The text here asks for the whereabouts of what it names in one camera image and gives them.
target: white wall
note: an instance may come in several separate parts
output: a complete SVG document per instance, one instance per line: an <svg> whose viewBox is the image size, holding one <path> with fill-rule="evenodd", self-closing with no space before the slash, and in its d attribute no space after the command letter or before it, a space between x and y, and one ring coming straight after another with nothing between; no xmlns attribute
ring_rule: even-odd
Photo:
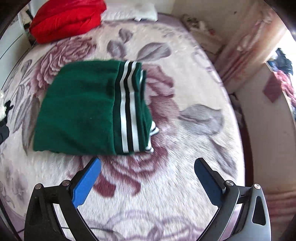
<svg viewBox="0 0 296 241"><path fill-rule="evenodd" d="M0 89L9 78L16 63L31 48L20 21L9 26L0 39Z"/></svg>
<svg viewBox="0 0 296 241"><path fill-rule="evenodd" d="M170 14L173 10L175 0L105 0L108 3L144 3L151 2L158 12Z"/></svg>
<svg viewBox="0 0 296 241"><path fill-rule="evenodd" d="M227 43L255 0L176 0L172 14L204 20Z"/></svg>
<svg viewBox="0 0 296 241"><path fill-rule="evenodd" d="M254 181L263 190L296 189L296 128L282 93L274 102L263 94L271 71L266 64L237 92L253 157Z"/></svg>
<svg viewBox="0 0 296 241"><path fill-rule="evenodd" d="M30 9L35 16L37 10L48 0L31 0ZM173 10L175 0L105 0L106 3L144 3L151 2L158 12L170 14Z"/></svg>

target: gray leaf pattern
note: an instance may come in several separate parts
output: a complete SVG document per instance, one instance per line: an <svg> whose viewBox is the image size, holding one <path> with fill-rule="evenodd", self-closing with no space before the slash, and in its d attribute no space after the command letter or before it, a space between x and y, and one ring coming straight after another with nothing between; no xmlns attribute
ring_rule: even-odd
<svg viewBox="0 0 296 241"><path fill-rule="evenodd" d="M32 64L32 59L28 59L27 61L24 62L20 72L22 73L22 78L24 77L25 73L27 72L28 68Z"/></svg>
<svg viewBox="0 0 296 241"><path fill-rule="evenodd" d="M12 111L12 115L14 115L15 111L17 111L20 102L22 100L22 97L24 95L24 91L25 91L25 86L23 84L19 85L17 88L17 93L16 93L16 97L15 97L15 105Z"/></svg>
<svg viewBox="0 0 296 241"><path fill-rule="evenodd" d="M32 140L33 131L36 125L40 102L36 96L33 96L30 107L28 108L22 125L22 146L27 154L27 150Z"/></svg>
<svg viewBox="0 0 296 241"><path fill-rule="evenodd" d="M31 99L31 96L28 96L28 98L21 104L15 119L15 126L13 128L12 133L15 133L20 128L23 122L24 116L27 112L27 109L30 107L30 99Z"/></svg>
<svg viewBox="0 0 296 241"><path fill-rule="evenodd" d="M133 36L133 33L125 28L121 28L118 34L124 43L128 42Z"/></svg>
<svg viewBox="0 0 296 241"><path fill-rule="evenodd" d="M228 175L232 176L233 178L236 178L237 169L236 169L235 161L233 160L231 155L228 153L228 151L224 147L217 144L212 138L210 138L210 140L221 156L221 157L218 157L218 156L216 157L216 160L219 166L221 167L221 169Z"/></svg>
<svg viewBox="0 0 296 241"><path fill-rule="evenodd" d="M15 172L13 178L13 194L17 196L18 200L26 204L28 201L27 189L28 189L28 181L24 174Z"/></svg>
<svg viewBox="0 0 296 241"><path fill-rule="evenodd" d="M132 235L128 237L123 237L122 234L114 232L113 229L116 225L120 223L131 222L133 224L138 224L139 220L145 223L153 223L153 227L149 230L147 235ZM144 212L141 210L130 210L127 212L122 212L111 217L106 224L102 225L97 221L87 221L89 226L99 228L104 230L102 227L108 227L107 232L104 237L97 237L99 240L129 240L129 241L160 241L160 240L176 240L176 241L188 241L196 240L202 233L201 228L198 228L189 219L182 216L169 216L163 219L153 215L149 212Z"/></svg>
<svg viewBox="0 0 296 241"><path fill-rule="evenodd" d="M180 112L179 119L184 127L198 135L213 135L223 126L221 110L214 110L201 104L192 105Z"/></svg>
<svg viewBox="0 0 296 241"><path fill-rule="evenodd" d="M107 44L107 52L111 54L113 58L123 58L126 56L126 49L122 42L116 40L110 40Z"/></svg>
<svg viewBox="0 0 296 241"><path fill-rule="evenodd" d="M13 200L8 195L6 195L5 186L2 184L1 181L0 181L0 198L4 199L6 202L10 202L13 208L15 208L15 204L13 203Z"/></svg>
<svg viewBox="0 0 296 241"><path fill-rule="evenodd" d="M4 150L6 147L7 144L5 142L0 145L0 164L2 164L2 160L4 160Z"/></svg>
<svg viewBox="0 0 296 241"><path fill-rule="evenodd" d="M6 94L7 94L7 90L10 87L10 83L12 82L12 80L15 77L15 74L18 72L18 69L20 68L20 66L18 65L17 68L15 69L14 73L12 74L12 76L9 78L9 80L6 80L3 87L2 87L2 92L4 93L5 96L5 100L6 100Z"/></svg>
<svg viewBox="0 0 296 241"><path fill-rule="evenodd" d="M138 52L137 60L155 61L171 55L171 49L167 43L152 42L145 45Z"/></svg>
<svg viewBox="0 0 296 241"><path fill-rule="evenodd" d="M8 165L4 167L4 175L6 179L6 183L8 186L10 186L11 180L12 180L12 173L13 173L13 166L11 162L8 162Z"/></svg>

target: floral blanket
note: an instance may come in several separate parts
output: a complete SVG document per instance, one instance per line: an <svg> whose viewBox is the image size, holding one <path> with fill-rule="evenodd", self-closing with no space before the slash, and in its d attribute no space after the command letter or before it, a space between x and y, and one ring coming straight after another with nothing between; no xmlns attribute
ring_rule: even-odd
<svg viewBox="0 0 296 241"><path fill-rule="evenodd" d="M196 240L217 209L194 173L195 159L203 157L237 185L244 185L244 159L220 78L182 24L165 15L157 22L104 22L84 35L38 45L24 57L3 88L14 105L10 136L0 145L6 211L16 230L23 229L35 184L58 185L91 159L34 152L34 126L46 90L65 64L111 58L143 62L145 99L160 132L151 138L153 154L100 156L102 171L79 211L99 240ZM67 227L58 208L57 215Z"/></svg>

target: green garment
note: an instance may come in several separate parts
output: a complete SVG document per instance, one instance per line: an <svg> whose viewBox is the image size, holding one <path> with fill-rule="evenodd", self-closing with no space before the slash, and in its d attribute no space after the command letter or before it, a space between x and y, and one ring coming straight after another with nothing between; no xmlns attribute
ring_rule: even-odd
<svg viewBox="0 0 296 241"><path fill-rule="evenodd" d="M64 66L48 88L34 150L72 155L149 151L152 118L141 63L82 61Z"/></svg>

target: bolt head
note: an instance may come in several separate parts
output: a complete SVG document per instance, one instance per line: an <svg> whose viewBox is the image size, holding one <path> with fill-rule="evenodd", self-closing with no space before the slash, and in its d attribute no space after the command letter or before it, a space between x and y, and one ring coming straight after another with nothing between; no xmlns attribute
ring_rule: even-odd
<svg viewBox="0 0 296 241"><path fill-rule="evenodd" d="M35 189L40 189L42 187L42 184L41 183L38 183L35 185Z"/></svg>
<svg viewBox="0 0 296 241"><path fill-rule="evenodd" d="M259 184L254 184L254 188L256 188L256 189L260 189L261 187L260 187Z"/></svg>
<svg viewBox="0 0 296 241"><path fill-rule="evenodd" d="M226 185L231 187L234 185L234 183L233 183L233 181L227 180Z"/></svg>
<svg viewBox="0 0 296 241"><path fill-rule="evenodd" d="M65 187L68 186L69 184L70 184L69 180L63 180L62 181L62 185L65 186Z"/></svg>

